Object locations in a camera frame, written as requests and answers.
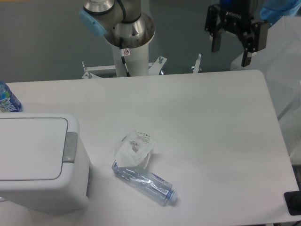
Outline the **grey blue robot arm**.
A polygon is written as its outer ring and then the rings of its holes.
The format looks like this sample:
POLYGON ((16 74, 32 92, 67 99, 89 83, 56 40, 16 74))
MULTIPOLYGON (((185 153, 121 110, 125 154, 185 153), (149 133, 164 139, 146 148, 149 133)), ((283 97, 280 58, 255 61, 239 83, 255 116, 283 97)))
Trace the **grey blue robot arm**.
MULTIPOLYGON (((212 38, 212 52, 220 49, 222 33, 238 37, 244 48, 242 66, 248 66, 252 54, 266 48, 269 23, 253 17, 256 0, 221 0, 207 9, 205 31, 212 38)), ((96 36, 105 36, 118 48, 136 48, 154 34, 146 22, 139 0, 85 0, 79 17, 96 36)))

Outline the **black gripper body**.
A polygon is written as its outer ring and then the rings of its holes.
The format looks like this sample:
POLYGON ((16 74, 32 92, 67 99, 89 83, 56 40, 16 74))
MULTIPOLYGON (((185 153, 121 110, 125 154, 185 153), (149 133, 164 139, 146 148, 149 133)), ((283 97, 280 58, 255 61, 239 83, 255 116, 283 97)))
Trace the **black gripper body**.
POLYGON ((220 0, 219 30, 232 34, 250 34, 253 20, 253 0, 220 0))

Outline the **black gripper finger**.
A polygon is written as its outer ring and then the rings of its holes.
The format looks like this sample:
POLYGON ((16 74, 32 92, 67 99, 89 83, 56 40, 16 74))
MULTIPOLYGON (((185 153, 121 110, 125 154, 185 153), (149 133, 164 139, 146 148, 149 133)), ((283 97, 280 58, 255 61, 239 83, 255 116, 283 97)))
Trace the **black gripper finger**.
POLYGON ((242 67, 250 65, 253 53, 266 48, 268 29, 268 20, 253 21, 243 29, 238 26, 238 38, 244 48, 242 67))
POLYGON ((218 19, 220 19, 220 10, 220 4, 213 4, 208 7, 206 15, 205 31, 209 32, 210 37, 212 38, 212 52, 219 51, 221 46, 221 33, 224 29, 225 22, 221 21, 218 23, 218 19))

